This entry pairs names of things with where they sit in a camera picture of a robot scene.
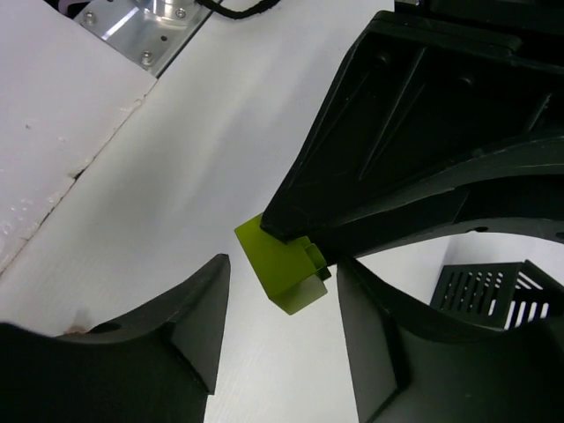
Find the black crate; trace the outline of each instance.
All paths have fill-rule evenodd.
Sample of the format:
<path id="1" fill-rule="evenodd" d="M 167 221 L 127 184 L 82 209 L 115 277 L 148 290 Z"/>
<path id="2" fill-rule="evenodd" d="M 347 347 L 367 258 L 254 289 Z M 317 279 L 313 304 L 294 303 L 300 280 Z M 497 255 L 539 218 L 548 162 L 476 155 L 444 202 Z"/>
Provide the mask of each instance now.
<path id="1" fill-rule="evenodd" d="M 564 313 L 564 287 L 530 261 L 442 268 L 431 307 L 469 323 L 510 329 Z"/>

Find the wire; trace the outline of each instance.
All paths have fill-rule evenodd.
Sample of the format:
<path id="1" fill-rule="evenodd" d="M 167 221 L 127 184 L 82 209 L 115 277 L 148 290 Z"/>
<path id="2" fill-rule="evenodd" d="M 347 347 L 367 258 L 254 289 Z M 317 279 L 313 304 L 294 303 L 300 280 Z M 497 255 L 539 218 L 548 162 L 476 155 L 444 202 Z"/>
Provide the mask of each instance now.
<path id="1" fill-rule="evenodd" d="M 280 0 L 261 0 L 254 6 L 249 7 L 245 11 L 232 11 L 223 7 L 221 4 L 215 3 L 213 0 L 196 0 L 196 3 L 201 4 L 203 7 L 207 7 L 211 11 L 215 11 L 221 16 L 225 16 L 230 19 L 246 19 L 251 16 L 257 15 L 268 11 L 269 9 L 280 3 Z"/>

